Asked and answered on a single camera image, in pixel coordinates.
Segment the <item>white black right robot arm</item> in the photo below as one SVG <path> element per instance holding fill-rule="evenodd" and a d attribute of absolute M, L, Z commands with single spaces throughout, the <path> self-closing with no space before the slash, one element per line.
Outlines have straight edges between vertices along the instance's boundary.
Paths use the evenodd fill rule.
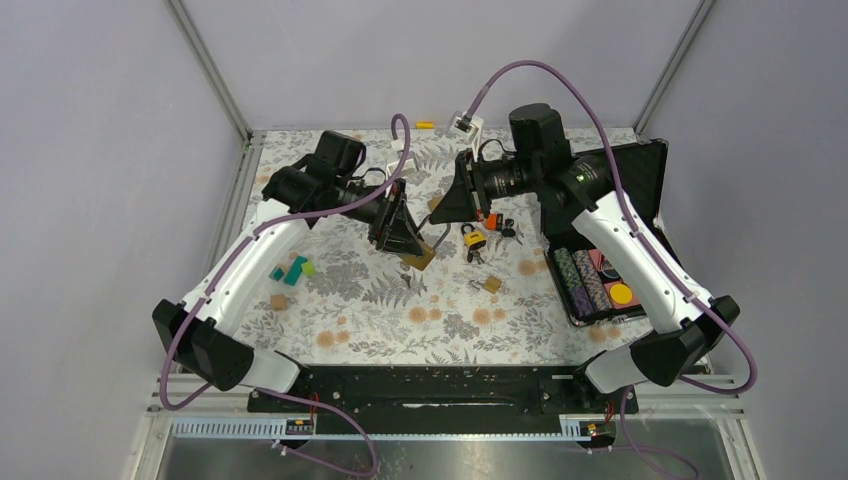
<path fill-rule="evenodd" d="M 544 212 L 569 222 L 611 261 L 652 325 L 582 365 L 583 378 L 573 386 L 577 405 L 597 412 L 622 387 L 673 384 L 724 337 L 738 304 L 729 295 L 713 296 L 680 267 L 616 187 L 610 153 L 573 155 L 560 114 L 546 103 L 518 107 L 508 120 L 514 152 L 496 161 L 461 152 L 431 223 L 481 221 L 497 199 L 536 194 Z"/>

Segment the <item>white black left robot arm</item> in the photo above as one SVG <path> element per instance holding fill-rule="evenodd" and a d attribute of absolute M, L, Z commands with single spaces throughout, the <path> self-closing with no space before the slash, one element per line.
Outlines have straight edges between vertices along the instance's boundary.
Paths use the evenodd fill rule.
<path fill-rule="evenodd" d="M 365 145 L 327 130 L 312 153 L 276 171 L 254 216 L 207 276 L 182 300 L 162 300 L 152 319 L 168 357 L 220 391 L 236 386 L 272 390 L 288 411 L 309 401 L 299 365 L 281 353 L 259 350 L 235 334 L 256 290 L 275 266 L 324 217 L 343 215 L 369 228 L 376 250 L 421 256 L 424 240 L 406 207 L 397 174 L 379 186 L 355 172 Z"/>

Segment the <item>large brass padlock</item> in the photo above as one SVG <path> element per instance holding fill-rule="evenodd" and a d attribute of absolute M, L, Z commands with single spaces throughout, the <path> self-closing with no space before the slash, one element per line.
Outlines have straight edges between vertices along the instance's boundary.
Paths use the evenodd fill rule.
<path fill-rule="evenodd" d="M 420 250 L 418 254 L 402 254 L 400 256 L 400 262 L 403 274 L 411 276 L 411 271 L 413 270 L 418 272 L 426 270 L 430 263 L 436 258 L 440 246 L 446 240 L 451 230 L 452 225 L 448 223 L 445 225 L 441 235 L 434 242 L 428 242 L 426 239 L 418 240 L 418 247 Z"/>

